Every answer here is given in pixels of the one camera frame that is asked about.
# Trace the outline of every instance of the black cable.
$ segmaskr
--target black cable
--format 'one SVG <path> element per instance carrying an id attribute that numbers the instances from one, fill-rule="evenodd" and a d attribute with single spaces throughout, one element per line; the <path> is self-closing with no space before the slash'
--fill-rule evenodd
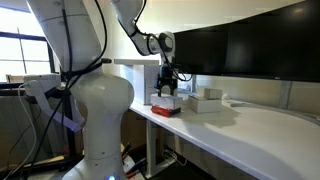
<path id="1" fill-rule="evenodd" d="M 33 124 L 36 123 L 36 121 L 38 120 L 38 118 L 40 117 L 41 115 L 41 109 L 39 109 L 39 113 L 37 115 L 37 117 L 33 120 Z M 8 160 L 7 160 L 7 169 L 4 171 L 4 172 L 8 172 L 9 170 L 9 165 L 10 165 L 10 159 L 11 159 L 11 154 L 13 152 L 13 150 L 16 148 L 16 146 L 18 145 L 18 143 L 20 142 L 20 140 L 22 139 L 22 137 L 24 136 L 24 134 L 28 131 L 28 129 L 31 127 L 31 124 L 26 127 L 23 132 L 20 134 L 20 137 L 18 138 L 18 140 L 14 143 L 14 145 L 11 147 L 10 151 L 9 151 L 9 155 L 8 155 Z"/>
<path id="2" fill-rule="evenodd" d="M 103 45 L 103 49 L 100 53 L 100 55 L 93 61 L 91 62 L 86 68 L 85 70 L 89 69 L 91 66 L 93 66 L 95 63 L 97 63 L 101 57 L 104 55 L 106 49 L 107 49 L 107 41 L 108 41 L 108 34 L 107 34 L 107 26 L 106 26 L 106 22 L 105 22 L 105 19 L 104 19 L 104 16 L 103 16 L 103 13 L 102 13 L 102 10 L 101 10 L 101 7 L 100 7 L 100 4 L 97 0 L 94 0 L 98 10 L 99 10 L 99 14 L 100 14 L 100 17 L 101 17 L 101 20 L 102 20 L 102 24 L 103 24 L 103 30 L 104 30 L 104 45 Z M 77 76 L 76 79 L 71 83 L 70 87 L 68 87 L 68 89 L 70 89 L 80 78 L 81 78 L 82 74 Z"/>
<path id="3" fill-rule="evenodd" d="M 173 72 L 173 76 L 174 76 L 176 79 L 178 79 L 178 80 L 180 80 L 180 81 L 183 81 L 183 82 L 188 82 L 188 81 L 190 81 L 190 80 L 192 79 L 193 75 L 191 75 L 191 77 L 187 80 L 185 74 L 182 72 L 181 74 L 183 75 L 184 79 L 180 78 L 179 75 L 178 75 L 178 73 L 175 71 L 175 69 L 172 68 L 171 63 L 170 63 L 170 61 L 168 60 L 168 57 L 167 57 L 166 54 L 164 53 L 164 51 L 163 51 L 163 49 L 162 49 L 162 47 L 161 47 L 161 45 L 160 45 L 160 40 L 159 40 L 154 34 L 151 34 L 150 36 L 153 37 L 153 38 L 158 42 L 159 47 L 160 47 L 160 50 L 161 50 L 160 53 L 163 54 L 163 56 L 164 56 L 164 58 L 165 58 L 165 63 L 168 65 L 168 67 L 170 68 L 170 70 Z"/>
<path id="4" fill-rule="evenodd" d="M 73 63 L 73 52 L 72 52 L 72 43 L 71 43 L 71 35 L 70 35 L 70 31 L 69 31 L 69 24 L 68 24 L 68 18 L 67 18 L 67 13 L 65 9 L 62 9 L 62 16 L 63 16 L 63 21 L 64 21 L 64 27 L 65 27 L 65 32 L 66 32 L 66 36 L 67 36 L 67 42 L 68 42 L 68 52 L 69 52 L 69 73 L 72 72 L 72 63 Z M 62 140 L 64 142 L 64 144 L 66 143 L 66 138 L 65 138 L 65 134 L 64 134 L 64 114 L 65 114 L 65 98 L 66 98 L 66 94 L 68 92 L 68 85 L 69 85 L 69 81 L 70 79 L 66 79 L 66 86 L 65 89 L 63 91 L 63 95 L 62 95 L 62 112 L 61 112 L 61 135 L 62 135 Z"/>
<path id="5" fill-rule="evenodd" d="M 141 16 L 141 13 L 143 12 L 144 8 L 146 7 L 146 4 L 147 4 L 147 0 L 144 0 L 144 1 L 143 1 L 142 9 L 141 9 L 141 11 L 139 12 L 138 16 L 136 17 L 136 19 L 134 20 L 135 25 L 137 25 L 137 23 L 138 23 L 138 21 L 139 21 L 139 18 L 140 18 L 140 16 Z"/>
<path id="6" fill-rule="evenodd" d="M 85 68 L 86 70 L 89 69 L 91 66 L 93 66 L 96 62 L 98 62 L 98 61 L 100 60 L 100 58 L 104 55 L 104 53 L 105 53 L 105 51 L 106 51 L 106 48 L 107 48 L 107 27 L 106 27 L 105 19 L 104 19 L 104 16 L 103 16 L 101 7 L 100 7 L 100 5 L 99 5 L 99 2 L 98 2 L 97 0 L 95 0 L 95 3 L 96 3 L 96 5 L 97 5 L 97 7 L 98 7 L 98 10 L 99 10 L 99 13 L 100 13 L 100 16 L 101 16 L 101 19 L 102 19 L 103 27 L 104 27 L 105 44 L 104 44 L 103 50 L 101 51 L 100 55 L 99 55 L 93 62 L 91 62 L 91 63 Z M 67 24 L 65 10 L 63 9 L 62 12 L 63 12 L 63 16 L 64 16 L 64 21 L 65 21 L 65 23 Z M 65 26 L 66 26 L 66 33 L 69 34 L 69 33 L 68 33 L 69 30 L 68 30 L 68 28 L 67 28 L 67 25 L 65 25 Z M 69 60 L 71 60 L 71 61 L 70 61 L 71 63 L 70 63 L 70 65 L 69 65 L 69 70 L 72 70 L 72 67 L 71 67 L 71 66 L 72 66 L 72 49 L 71 49 L 72 46 L 71 46 L 71 41 L 70 41 L 70 40 L 68 40 L 68 45 L 69 45 L 69 56 L 71 56 L 70 59 L 69 59 Z M 45 138 L 45 136 L 46 136 L 46 134 L 47 134 L 47 131 L 48 131 L 48 129 L 49 129 L 49 126 L 50 126 L 50 124 L 51 124 L 51 122 L 52 122 L 52 120 L 53 120 L 53 117 L 54 117 L 54 115 L 56 114 L 58 108 L 60 107 L 60 105 L 62 104 L 63 100 L 65 99 L 66 92 L 67 92 L 68 90 L 70 90 L 70 88 L 80 79 L 81 76 L 82 76 L 82 75 L 77 76 L 76 79 L 72 82 L 72 84 L 71 84 L 69 87 L 68 87 L 68 85 L 69 85 L 70 80 L 67 80 L 66 87 L 65 87 L 65 90 L 64 90 L 64 93 L 63 93 L 63 97 L 60 99 L 60 101 L 59 101 L 56 109 L 55 109 L 54 112 L 52 113 L 52 115 L 51 115 L 51 117 L 50 117 L 50 119 L 49 119 L 49 122 L 48 122 L 48 124 L 47 124 L 47 126 L 46 126 L 46 128 L 45 128 L 45 130 L 44 130 L 44 133 L 43 133 L 43 135 L 42 135 L 42 137 L 41 137 L 40 144 L 39 144 L 39 146 L 38 146 L 37 152 L 36 152 L 36 154 L 35 154 L 32 162 L 31 162 L 31 167 L 30 167 L 30 170 L 29 170 L 29 172 L 28 172 L 28 175 L 32 172 L 32 168 L 33 168 L 34 163 L 35 163 L 35 160 L 36 160 L 36 158 L 37 158 L 37 156 L 38 156 L 38 154 L 39 154 L 39 152 L 40 152 L 41 146 L 42 146 L 42 144 L 43 144 L 43 141 L 44 141 L 44 138 Z"/>
<path id="7" fill-rule="evenodd" d="M 46 128 L 45 128 L 45 130 L 44 130 L 44 132 L 43 132 L 43 134 L 42 134 L 42 137 L 41 137 L 41 140 L 40 140 L 38 149 L 37 149 L 37 151 L 36 151 L 36 154 L 34 155 L 32 161 L 31 161 L 31 166 L 30 166 L 30 170 L 29 170 L 29 172 L 28 172 L 27 177 L 28 177 L 29 174 L 32 172 L 33 165 L 34 165 L 34 163 L 35 163 L 35 161 L 36 161 L 36 158 L 37 158 L 38 155 L 39 155 L 41 146 L 42 146 L 42 144 L 43 144 L 44 138 L 46 137 L 46 134 L 47 134 L 47 132 L 48 132 L 49 126 L 50 126 L 50 124 L 51 124 L 51 122 L 52 122 L 52 120 L 53 120 L 54 115 L 57 113 L 57 111 L 58 111 L 61 103 L 62 103 L 62 98 L 60 99 L 57 107 L 56 107 L 55 110 L 53 111 L 53 113 L 52 113 L 52 115 L 51 115 L 51 117 L 50 117 L 50 119 L 49 119 L 49 121 L 48 121 L 48 123 L 47 123 L 47 126 L 46 126 Z"/>
<path id="8" fill-rule="evenodd" d="M 71 36 L 69 31 L 68 25 L 68 18 L 66 14 L 66 10 L 62 9 L 62 17 L 64 21 L 64 27 L 67 35 L 67 42 L 68 42 L 68 51 L 69 51 L 69 72 L 72 72 L 72 61 L 73 61 L 73 52 L 72 52 L 72 43 L 71 43 Z"/>

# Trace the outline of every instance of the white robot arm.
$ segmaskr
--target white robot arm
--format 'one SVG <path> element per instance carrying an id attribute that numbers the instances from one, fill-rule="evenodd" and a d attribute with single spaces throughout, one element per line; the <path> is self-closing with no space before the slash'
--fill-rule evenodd
<path id="1" fill-rule="evenodd" d="M 146 0 L 111 0 L 111 3 L 116 10 L 119 23 L 141 55 L 165 53 L 166 56 L 174 57 L 172 33 L 163 32 L 157 37 L 154 34 L 142 33 L 137 27 L 136 23 L 144 10 Z"/>
<path id="2" fill-rule="evenodd" d="M 174 90 L 177 88 L 177 79 L 174 78 L 174 76 L 178 76 L 170 66 L 175 53 L 174 34 L 171 32 L 162 32 L 157 36 L 142 33 L 139 30 L 137 22 L 140 14 L 144 10 L 147 0 L 111 0 L 111 2 L 116 10 L 120 25 L 132 40 L 137 51 L 142 56 L 160 53 L 160 74 L 157 76 L 154 84 L 154 88 L 158 90 L 158 96 L 161 96 L 163 86 L 169 86 L 170 94 L 174 95 Z"/>
<path id="3" fill-rule="evenodd" d="M 63 72 L 84 70 L 100 57 L 101 46 L 82 0 L 27 2 L 56 53 Z M 140 32 L 136 22 L 146 1 L 110 2 L 138 52 L 143 56 L 161 54 L 164 69 L 161 72 L 165 73 L 160 73 L 156 87 L 161 89 L 163 85 L 169 85 L 176 88 L 177 80 L 172 78 L 171 67 L 167 66 L 175 51 L 173 34 L 164 32 L 156 36 Z M 70 36 L 66 33 L 66 27 L 69 27 Z M 97 68 L 83 75 L 73 87 L 67 86 L 67 89 L 78 102 L 86 105 L 88 116 L 83 131 L 85 157 L 63 179 L 126 179 L 120 153 L 120 123 L 123 113 L 133 101 L 131 84 L 119 77 L 105 75 L 102 68 Z"/>

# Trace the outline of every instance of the window frame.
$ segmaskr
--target window frame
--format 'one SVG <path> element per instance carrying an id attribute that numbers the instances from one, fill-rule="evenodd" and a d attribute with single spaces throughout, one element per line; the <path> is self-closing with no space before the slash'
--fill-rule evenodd
<path id="1" fill-rule="evenodd" d="M 14 11 L 19 11 L 19 12 L 24 12 L 24 13 L 30 13 L 27 11 L 22 11 L 22 10 L 17 10 L 17 9 L 12 9 L 12 8 L 7 8 L 7 7 L 2 7 L 0 6 L 0 8 L 4 8 L 4 9 L 9 9 L 9 10 L 14 10 Z M 35 35 L 27 35 L 27 34 L 20 34 L 18 33 L 11 33 L 11 32 L 3 32 L 0 29 L 0 37 L 4 37 L 4 38 L 12 38 L 12 39 L 18 39 L 19 40 L 19 45 L 20 45 L 20 51 L 22 52 L 22 62 L 23 63 L 23 67 L 24 67 L 24 71 L 27 72 L 26 70 L 26 61 L 27 62 L 38 62 L 36 60 L 25 60 L 24 57 L 24 53 L 23 53 L 23 47 L 22 47 L 22 40 L 32 40 L 32 41 L 42 41 L 42 42 L 46 42 L 47 43 L 47 49 L 48 49 L 48 57 L 49 57 L 49 66 L 50 66 L 50 72 L 51 73 L 56 73 L 55 71 L 55 64 L 54 64 L 54 57 L 53 57 L 53 51 L 47 41 L 47 39 L 44 36 L 35 36 Z"/>

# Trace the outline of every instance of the table surface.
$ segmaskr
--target table surface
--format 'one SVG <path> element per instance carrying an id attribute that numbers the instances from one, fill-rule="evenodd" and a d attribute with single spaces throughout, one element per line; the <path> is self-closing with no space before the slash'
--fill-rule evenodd
<path id="1" fill-rule="evenodd" d="M 130 109 L 259 179 L 319 179 L 320 126 L 289 114 L 223 105 L 218 113 L 183 108 L 166 118 Z"/>

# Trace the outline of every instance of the white box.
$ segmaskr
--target white box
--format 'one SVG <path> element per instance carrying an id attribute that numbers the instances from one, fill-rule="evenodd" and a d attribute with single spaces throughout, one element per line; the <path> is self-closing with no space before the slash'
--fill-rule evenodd
<path id="1" fill-rule="evenodd" d="M 151 104 L 167 109 L 178 109 L 182 107 L 183 99 L 178 96 L 170 96 L 168 94 L 161 94 L 161 97 L 158 96 L 158 93 L 151 94 Z"/>
<path id="2" fill-rule="evenodd" d="M 221 89 L 205 88 L 204 89 L 204 97 L 207 99 L 221 99 L 222 90 Z"/>
<path id="3" fill-rule="evenodd" d="M 204 97 L 189 96 L 189 107 L 196 113 L 209 113 L 221 111 L 221 99 L 208 100 Z"/>
<path id="4" fill-rule="evenodd" d="M 158 60 L 115 59 L 120 67 L 120 76 L 127 79 L 134 89 L 134 101 L 150 105 L 150 96 L 156 93 L 154 82 L 160 71 Z"/>

